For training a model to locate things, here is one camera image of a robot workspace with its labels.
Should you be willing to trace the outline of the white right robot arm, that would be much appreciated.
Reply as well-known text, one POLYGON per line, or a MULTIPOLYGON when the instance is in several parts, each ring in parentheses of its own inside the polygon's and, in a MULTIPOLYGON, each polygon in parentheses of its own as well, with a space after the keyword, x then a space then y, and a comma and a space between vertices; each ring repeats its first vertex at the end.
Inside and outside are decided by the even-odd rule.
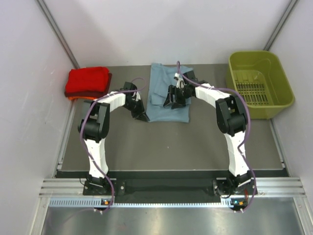
POLYGON ((215 183, 216 194, 230 197, 241 193, 251 182, 251 171, 246 163, 245 144, 248 115, 243 100, 234 92, 218 89, 200 82, 193 71, 175 73, 176 85, 168 87, 164 107, 178 109, 186 100, 195 97, 215 108, 218 129, 224 134, 229 155, 229 176, 225 183, 215 183))

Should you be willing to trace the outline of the light blue t shirt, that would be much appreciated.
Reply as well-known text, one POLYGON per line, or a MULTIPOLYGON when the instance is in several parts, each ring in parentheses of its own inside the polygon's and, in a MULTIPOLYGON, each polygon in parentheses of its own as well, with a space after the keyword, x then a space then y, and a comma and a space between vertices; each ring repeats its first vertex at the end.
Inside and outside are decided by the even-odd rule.
POLYGON ((146 108, 146 114, 150 122, 189 122, 190 98, 186 100, 186 106, 183 108, 172 109, 170 106, 163 106, 167 97, 168 87, 177 84, 177 81, 174 79, 177 71, 176 67, 167 67, 159 63, 151 64, 146 108))

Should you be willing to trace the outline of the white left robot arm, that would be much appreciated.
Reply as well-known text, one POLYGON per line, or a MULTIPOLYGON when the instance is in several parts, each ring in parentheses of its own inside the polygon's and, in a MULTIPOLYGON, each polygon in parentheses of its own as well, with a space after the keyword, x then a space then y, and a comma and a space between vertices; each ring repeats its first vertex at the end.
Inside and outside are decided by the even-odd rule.
POLYGON ((89 173, 84 182, 84 195, 114 194, 114 186, 108 177, 105 141, 110 127, 110 114, 124 107, 132 118, 148 122, 140 89, 133 82, 125 82, 123 88, 94 101, 85 101, 83 117, 78 126, 80 141, 89 158, 89 173))

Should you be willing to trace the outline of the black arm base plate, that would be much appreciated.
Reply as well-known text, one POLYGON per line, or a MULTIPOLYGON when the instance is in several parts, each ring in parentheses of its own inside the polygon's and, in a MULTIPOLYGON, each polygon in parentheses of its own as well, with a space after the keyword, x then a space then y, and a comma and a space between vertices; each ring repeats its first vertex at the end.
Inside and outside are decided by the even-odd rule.
POLYGON ((117 197, 133 196, 135 193, 158 197, 162 194, 187 193, 199 196, 232 196, 252 195, 256 189, 254 181, 244 185, 237 185, 229 178, 202 179, 116 179, 113 186, 106 181, 97 183, 85 181, 84 196, 110 196, 111 189, 117 197))

